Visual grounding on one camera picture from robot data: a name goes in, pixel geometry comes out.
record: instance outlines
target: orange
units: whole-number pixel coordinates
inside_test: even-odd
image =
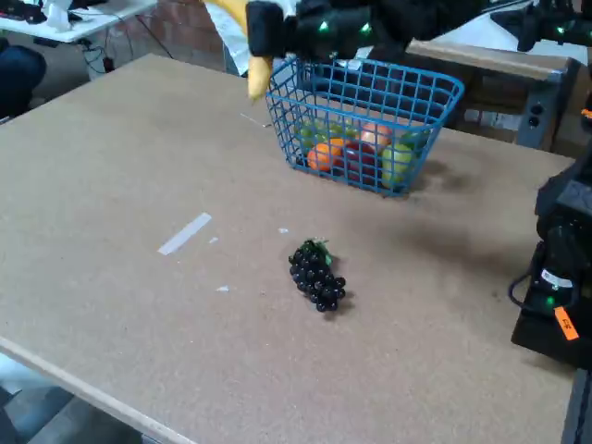
[[[308,166],[317,171],[330,171],[338,158],[343,156],[343,139],[330,139],[328,143],[320,142],[308,152]]]

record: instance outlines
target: white desk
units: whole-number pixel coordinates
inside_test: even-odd
[[[103,5],[73,10],[74,14],[82,17],[82,21],[73,23],[70,31],[57,31],[47,26],[45,22],[30,25],[26,21],[7,18],[0,18],[0,30],[20,32],[62,43],[72,43],[116,25],[122,19],[141,14],[154,6],[156,6],[156,0],[109,0]]]

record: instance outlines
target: green led light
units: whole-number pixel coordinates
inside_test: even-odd
[[[370,34],[370,32],[372,32],[372,27],[370,26],[370,23],[366,23],[362,26],[362,28],[360,28],[360,33],[362,33],[363,35],[368,35]]]

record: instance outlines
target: grape bunch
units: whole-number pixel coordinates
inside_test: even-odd
[[[323,242],[307,240],[290,256],[290,274],[316,310],[334,312],[345,297],[345,279],[331,273],[331,256]]]

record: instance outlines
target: brick wall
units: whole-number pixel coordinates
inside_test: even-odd
[[[205,58],[215,56],[223,63],[224,45],[200,0],[159,0],[156,8],[140,15],[140,19],[175,58],[200,65],[199,60],[191,60],[191,54],[203,54]],[[134,48],[148,47],[148,52],[158,52],[154,39],[136,18],[126,20],[125,28]],[[116,34],[118,43],[125,43],[124,26],[119,24],[116,29],[112,36]]]

